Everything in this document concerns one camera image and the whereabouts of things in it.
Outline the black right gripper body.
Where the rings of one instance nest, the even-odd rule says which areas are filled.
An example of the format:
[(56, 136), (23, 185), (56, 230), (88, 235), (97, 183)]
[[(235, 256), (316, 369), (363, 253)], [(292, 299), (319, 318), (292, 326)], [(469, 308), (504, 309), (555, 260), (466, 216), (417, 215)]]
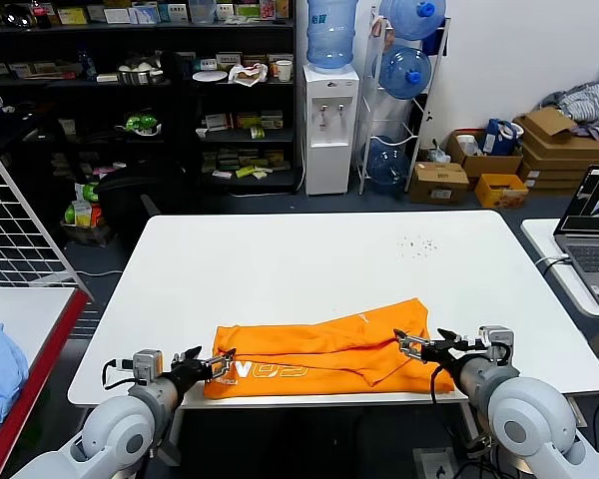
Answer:
[(463, 361), (456, 358), (452, 351), (466, 352), (466, 343), (437, 344), (429, 343), (421, 346), (421, 360), (424, 363), (433, 362), (440, 365), (443, 369), (460, 369)]

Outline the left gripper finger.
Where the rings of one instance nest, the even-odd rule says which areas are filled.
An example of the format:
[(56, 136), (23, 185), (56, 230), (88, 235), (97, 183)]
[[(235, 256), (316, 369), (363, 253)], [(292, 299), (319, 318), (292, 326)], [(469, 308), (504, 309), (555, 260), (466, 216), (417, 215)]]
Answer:
[(192, 364), (198, 360), (201, 351), (202, 348), (200, 346), (196, 346), (189, 348), (184, 352), (176, 353), (173, 358), (173, 366), (179, 367), (181, 365), (187, 365), (188, 367), (191, 367)]
[(217, 379), (229, 372), (234, 361), (236, 350), (234, 348), (202, 361), (203, 378), (206, 382)]

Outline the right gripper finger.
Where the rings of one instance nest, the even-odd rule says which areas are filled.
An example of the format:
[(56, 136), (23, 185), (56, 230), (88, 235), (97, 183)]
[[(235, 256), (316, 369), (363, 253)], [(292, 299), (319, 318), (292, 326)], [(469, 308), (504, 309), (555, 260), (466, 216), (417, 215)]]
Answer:
[(469, 340), (454, 331), (438, 328), (437, 332), (442, 336), (441, 349), (468, 349), (470, 347)]
[(400, 329), (395, 329), (393, 332), (398, 348), (405, 356), (412, 359), (422, 358), (422, 352), (429, 344), (428, 339), (406, 334)]

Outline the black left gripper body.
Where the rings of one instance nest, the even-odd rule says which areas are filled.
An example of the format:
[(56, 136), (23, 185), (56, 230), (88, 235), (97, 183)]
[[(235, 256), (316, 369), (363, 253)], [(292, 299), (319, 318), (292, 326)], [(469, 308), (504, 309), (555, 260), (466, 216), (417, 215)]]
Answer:
[(198, 382), (211, 379), (211, 366), (198, 359), (184, 361), (169, 371), (170, 381), (179, 394), (186, 394)]

